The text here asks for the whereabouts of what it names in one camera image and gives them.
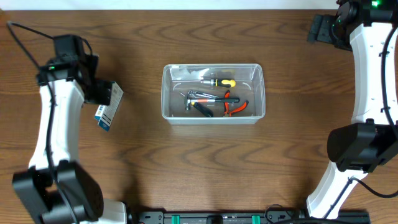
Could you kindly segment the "white and blue box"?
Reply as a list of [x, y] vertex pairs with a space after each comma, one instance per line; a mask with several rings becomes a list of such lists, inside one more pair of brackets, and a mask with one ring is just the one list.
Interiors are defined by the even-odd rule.
[[98, 126], [103, 128], [105, 131], [109, 131], [111, 123], [114, 119], [114, 115], [118, 110], [119, 104], [124, 94], [121, 87], [115, 81], [111, 83], [112, 88], [109, 105], [99, 105], [95, 113], [95, 120], [98, 121]]

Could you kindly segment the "small black orange hammer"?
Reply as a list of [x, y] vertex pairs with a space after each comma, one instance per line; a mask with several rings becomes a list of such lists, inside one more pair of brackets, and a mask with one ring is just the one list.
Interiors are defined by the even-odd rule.
[[239, 103], [240, 98], [196, 98], [191, 99], [189, 96], [184, 96], [184, 104], [186, 110], [189, 110], [193, 103]]

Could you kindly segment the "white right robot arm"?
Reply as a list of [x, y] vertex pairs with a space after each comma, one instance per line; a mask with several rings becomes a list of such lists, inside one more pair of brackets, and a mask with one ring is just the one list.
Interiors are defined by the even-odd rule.
[[309, 42], [352, 52], [354, 110], [327, 140], [328, 167], [307, 197], [309, 217], [335, 221], [356, 185], [397, 155], [397, 0], [338, 0], [335, 15], [316, 15]]

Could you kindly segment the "stubby yellow black screwdriver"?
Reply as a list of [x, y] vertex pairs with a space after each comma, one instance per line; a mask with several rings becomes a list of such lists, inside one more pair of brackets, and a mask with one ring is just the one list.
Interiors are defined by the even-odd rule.
[[218, 87], [223, 87], [223, 88], [233, 88], [236, 86], [235, 80], [219, 79], [219, 78], [201, 80], [200, 83], [202, 83], [204, 85], [218, 86]]

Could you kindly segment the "slim black yellow screwdriver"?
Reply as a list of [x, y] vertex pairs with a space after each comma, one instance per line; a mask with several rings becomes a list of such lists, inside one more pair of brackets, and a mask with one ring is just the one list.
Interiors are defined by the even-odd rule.
[[208, 109], [206, 106], [203, 106], [201, 103], [191, 102], [191, 105], [195, 109], [197, 109], [203, 116], [214, 117], [212, 110]]

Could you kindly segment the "silver wrench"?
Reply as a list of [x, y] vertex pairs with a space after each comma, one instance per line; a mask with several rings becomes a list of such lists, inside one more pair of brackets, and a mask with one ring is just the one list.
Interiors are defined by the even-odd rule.
[[218, 96], [216, 96], [216, 95], [212, 95], [212, 94], [204, 93], [204, 92], [200, 92], [200, 91], [193, 91], [193, 90], [188, 91], [188, 96], [190, 98], [208, 98], [208, 99], [218, 98]]

